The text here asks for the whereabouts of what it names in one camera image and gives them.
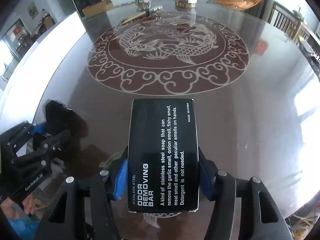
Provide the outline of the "person's left hand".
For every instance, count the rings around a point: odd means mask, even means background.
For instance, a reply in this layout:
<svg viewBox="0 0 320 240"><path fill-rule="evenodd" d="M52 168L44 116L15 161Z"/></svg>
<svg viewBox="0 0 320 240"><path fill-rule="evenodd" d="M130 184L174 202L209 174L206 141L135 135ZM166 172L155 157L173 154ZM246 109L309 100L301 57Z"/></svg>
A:
<svg viewBox="0 0 320 240"><path fill-rule="evenodd" d="M1 204L1 210L3 211L7 219L18 219L20 218L19 213L16 211L15 206L19 206L17 203L7 198ZM33 194L29 194L27 198L22 201L22 209L26 215L34 214L35 212L35 202Z"/></svg>

